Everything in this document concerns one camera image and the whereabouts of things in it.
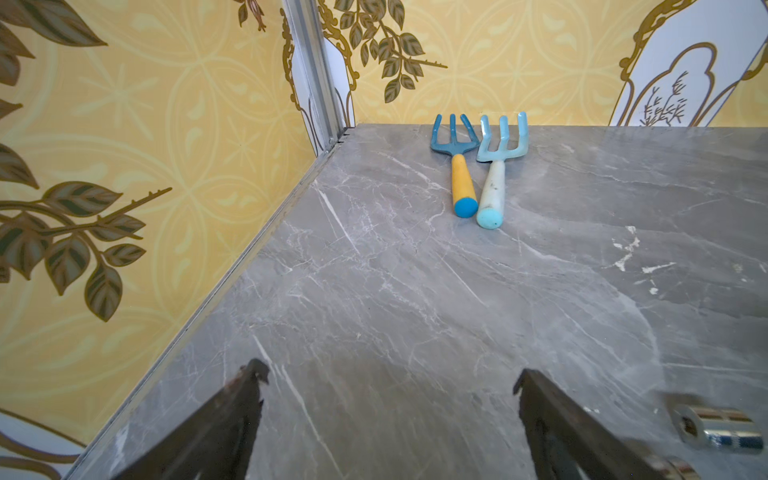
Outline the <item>chrome socket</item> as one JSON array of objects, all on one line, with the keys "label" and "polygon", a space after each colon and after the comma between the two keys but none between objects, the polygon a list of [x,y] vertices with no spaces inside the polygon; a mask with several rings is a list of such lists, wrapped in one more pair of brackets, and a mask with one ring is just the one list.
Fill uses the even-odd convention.
[{"label": "chrome socket", "polygon": [[649,455],[645,461],[667,480],[701,480],[696,470],[679,457]]},{"label": "chrome socket", "polygon": [[740,410],[678,404],[671,417],[680,438],[694,448],[745,455],[764,450],[760,428]]}]

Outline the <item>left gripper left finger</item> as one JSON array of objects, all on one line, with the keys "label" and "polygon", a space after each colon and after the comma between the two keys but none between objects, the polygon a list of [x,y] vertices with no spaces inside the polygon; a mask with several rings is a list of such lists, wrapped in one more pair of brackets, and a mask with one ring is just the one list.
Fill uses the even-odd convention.
[{"label": "left gripper left finger", "polygon": [[238,374],[118,479],[244,479],[270,369],[259,359]]}]

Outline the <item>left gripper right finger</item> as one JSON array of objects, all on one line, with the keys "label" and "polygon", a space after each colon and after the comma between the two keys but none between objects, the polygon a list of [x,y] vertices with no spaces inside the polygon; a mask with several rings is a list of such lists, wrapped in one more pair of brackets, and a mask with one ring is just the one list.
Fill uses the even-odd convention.
[{"label": "left gripper right finger", "polygon": [[539,479],[661,479],[543,372],[524,369],[513,393]]}]

